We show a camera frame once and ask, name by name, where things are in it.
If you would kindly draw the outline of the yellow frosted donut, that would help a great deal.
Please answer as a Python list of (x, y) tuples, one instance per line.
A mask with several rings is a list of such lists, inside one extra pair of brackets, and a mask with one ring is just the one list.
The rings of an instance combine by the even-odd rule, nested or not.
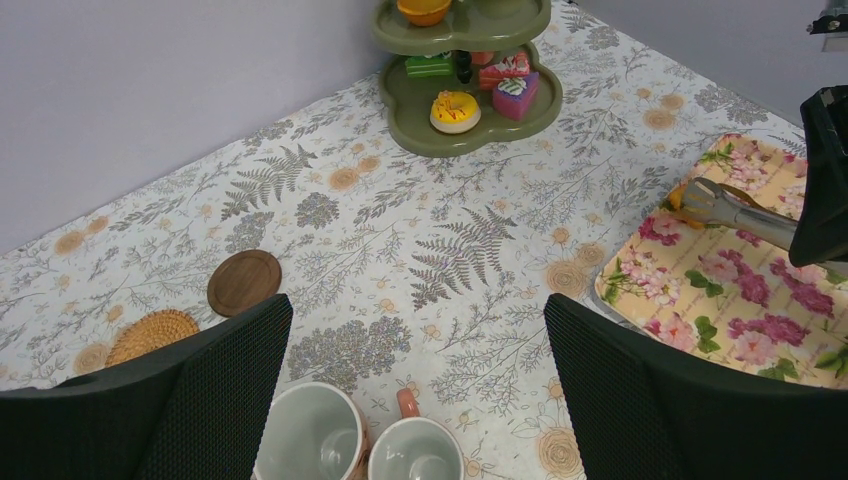
[(463, 91), (441, 91), (432, 102), (430, 124), (439, 132), (455, 135), (473, 129), (482, 112), (476, 98)]

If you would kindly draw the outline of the purple candy packet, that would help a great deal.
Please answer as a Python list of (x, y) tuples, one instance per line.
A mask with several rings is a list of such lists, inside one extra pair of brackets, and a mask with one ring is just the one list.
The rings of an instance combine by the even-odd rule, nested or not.
[(514, 121), (522, 120), (535, 101), (539, 87), (539, 73), (501, 80), (492, 93), (492, 104), (501, 116)]

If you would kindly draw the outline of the pink strawberry cake slice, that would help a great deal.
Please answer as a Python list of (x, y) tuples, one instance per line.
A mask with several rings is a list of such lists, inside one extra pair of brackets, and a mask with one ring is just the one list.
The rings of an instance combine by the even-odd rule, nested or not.
[(530, 62), (527, 53), (518, 53), (504, 57), (500, 62), (486, 66), (479, 70), (478, 81), (481, 90), (492, 90), (502, 80), (509, 78), (526, 77), (531, 73)]

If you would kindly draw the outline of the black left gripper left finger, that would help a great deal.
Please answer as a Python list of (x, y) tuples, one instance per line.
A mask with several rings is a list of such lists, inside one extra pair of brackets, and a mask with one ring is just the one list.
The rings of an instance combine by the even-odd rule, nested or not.
[(249, 478), (292, 319), (276, 294), (135, 359), (3, 392), (2, 477)]

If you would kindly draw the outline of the square yellow cracker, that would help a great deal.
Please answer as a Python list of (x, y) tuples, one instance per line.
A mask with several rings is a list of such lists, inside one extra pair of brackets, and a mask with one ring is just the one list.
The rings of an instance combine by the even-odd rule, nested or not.
[(670, 205), (670, 211), (681, 221), (685, 222), (690, 228), (695, 230), (703, 230), (705, 225), (701, 222), (698, 222), (692, 218), (690, 218), (683, 209), (683, 195), (685, 191), (685, 184), (678, 185), (675, 189), (673, 189), (667, 196), (668, 204)]

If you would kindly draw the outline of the dark brown round coaster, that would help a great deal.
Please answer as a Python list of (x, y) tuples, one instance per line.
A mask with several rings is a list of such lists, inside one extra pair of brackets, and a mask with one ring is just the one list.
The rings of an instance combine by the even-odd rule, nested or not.
[(216, 314), (232, 317), (275, 295), (281, 282), (282, 268), (275, 256), (245, 250), (216, 268), (207, 285), (207, 300)]

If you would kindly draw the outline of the large pink floral mug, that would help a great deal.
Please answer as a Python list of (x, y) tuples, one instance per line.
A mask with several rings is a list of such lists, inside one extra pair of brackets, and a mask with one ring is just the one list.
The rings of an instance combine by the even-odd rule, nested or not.
[(370, 449), (366, 418), (350, 396), (304, 383), (272, 401), (253, 477), (365, 479)]

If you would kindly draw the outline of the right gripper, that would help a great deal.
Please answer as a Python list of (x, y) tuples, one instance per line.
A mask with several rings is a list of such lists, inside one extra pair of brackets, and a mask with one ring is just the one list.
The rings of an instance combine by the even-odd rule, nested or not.
[(789, 250), (795, 266), (847, 260), (847, 87), (825, 87), (800, 107), (807, 149), (805, 200)]

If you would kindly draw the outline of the metal tongs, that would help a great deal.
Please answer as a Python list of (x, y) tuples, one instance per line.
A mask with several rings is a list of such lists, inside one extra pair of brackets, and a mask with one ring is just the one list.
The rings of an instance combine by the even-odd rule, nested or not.
[[(720, 184), (705, 177), (690, 180), (683, 195), (684, 212), (703, 224), (719, 224), (746, 231), (789, 254), (798, 220), (756, 208), (733, 197)], [(847, 275), (845, 262), (828, 261), (817, 265), (838, 275)]]

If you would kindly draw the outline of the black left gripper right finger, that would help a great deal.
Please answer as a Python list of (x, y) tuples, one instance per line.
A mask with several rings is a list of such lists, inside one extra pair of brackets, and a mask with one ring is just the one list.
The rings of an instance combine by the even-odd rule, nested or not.
[(591, 479), (843, 479), (847, 394), (717, 365), (561, 294), (544, 317)]

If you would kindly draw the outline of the pink swiss roll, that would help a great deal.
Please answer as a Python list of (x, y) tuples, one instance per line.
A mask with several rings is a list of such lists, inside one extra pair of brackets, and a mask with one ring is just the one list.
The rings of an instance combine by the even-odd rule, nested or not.
[(472, 52), (471, 63), (476, 66), (486, 66), (492, 62), (494, 56), (493, 51)]

